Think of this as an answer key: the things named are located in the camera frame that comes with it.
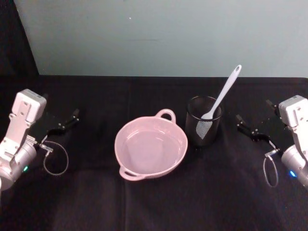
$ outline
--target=black curtain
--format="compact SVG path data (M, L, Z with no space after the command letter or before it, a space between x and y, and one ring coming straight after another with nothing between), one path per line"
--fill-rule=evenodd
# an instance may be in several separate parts
M0 75L39 75L13 0L0 0Z

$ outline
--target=mesh utensil holder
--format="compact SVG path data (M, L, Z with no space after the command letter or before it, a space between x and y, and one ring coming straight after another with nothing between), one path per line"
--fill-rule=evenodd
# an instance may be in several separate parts
M196 96L190 99L187 103L185 133L188 141L194 146L207 146L212 144L215 140L219 121L222 116L221 106L217 107L212 119L201 119L205 113L211 110L215 101L216 99L209 96ZM203 139L200 137L200 135L197 134L196 131L198 122L201 122L204 126L210 125L210 123L212 123Z

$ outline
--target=cable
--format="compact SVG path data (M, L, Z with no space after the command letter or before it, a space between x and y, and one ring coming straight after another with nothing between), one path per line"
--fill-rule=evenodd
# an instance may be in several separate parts
M64 148L62 145L60 145L59 143L56 143L56 142L53 142L53 141L44 141L44 142L46 142L46 143L53 143L53 144L58 145L59 147L61 147L61 148L63 149L63 151L64 151L64 153L65 153L65 156L66 156L66 167L65 167L65 169L64 169L62 172L60 172L60 173L53 173L53 172L50 172L50 171L46 168L46 159L47 159L47 157L48 157L49 154L50 154L50 152L47 152L46 155L45 155L44 161L43 161L44 169L46 170L46 172L48 172L50 175L53 175L53 176L60 176L60 175L64 174L64 173L67 171L67 169L68 169L68 154L67 154L67 151L66 151L65 148Z
M266 153L266 154L265 154L264 161L263 161L263 172L264 172L265 181L266 181L266 183L268 184L268 186L270 186L270 187L272 187L272 188L275 188L275 187L277 187L277 185L278 185L278 171L277 171L275 162L274 162L274 160L273 160L273 158L272 158L271 156L274 155L274 154L276 154L278 151L279 151L279 149L274 149L273 151L271 151L271 152L269 152L269 153ZM268 176L267 176L267 173L266 173L265 163L266 163L267 158L272 162L272 164L273 164L273 166L274 166L274 169L275 169L276 183L275 183L274 185L272 185L272 184L269 182L269 179L268 179Z

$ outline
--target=white spatula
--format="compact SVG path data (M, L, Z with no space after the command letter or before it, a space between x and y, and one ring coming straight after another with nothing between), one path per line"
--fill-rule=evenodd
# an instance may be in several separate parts
M239 73L241 72L242 66L238 65L235 70L231 73L229 76L227 82L225 83L225 86L221 90L221 93L219 94L217 100L215 101L212 109L204 114L201 118L202 119L213 119L213 115L217 107L220 105L221 101L229 91L229 89L232 87L233 83L236 81L237 77L239 76ZM210 130L213 122L205 122L205 121L199 121L196 127L196 132L200 136L200 138L203 140L208 131Z

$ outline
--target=black fabric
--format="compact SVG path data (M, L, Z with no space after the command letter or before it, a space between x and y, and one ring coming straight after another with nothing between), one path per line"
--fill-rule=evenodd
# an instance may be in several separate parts
M215 142L189 146L183 162L153 180L123 180L114 153L116 133L140 116L173 110L184 129L186 103L196 95L217 97L225 78L50 77L38 81L0 80L0 135L8 126L15 94L30 88L49 95L47 110L70 115L81 109L80 124L58 139L70 157L69 171L47 175L44 152L29 171L2 192L1 230L307 230L308 193L288 175L278 157L279 185L264 180L265 143L236 129L235 115L249 124L272 116L266 99L279 103L296 94L308 97L299 78L240 78L223 101Z
M0 1L0 75L39 75L13 0Z

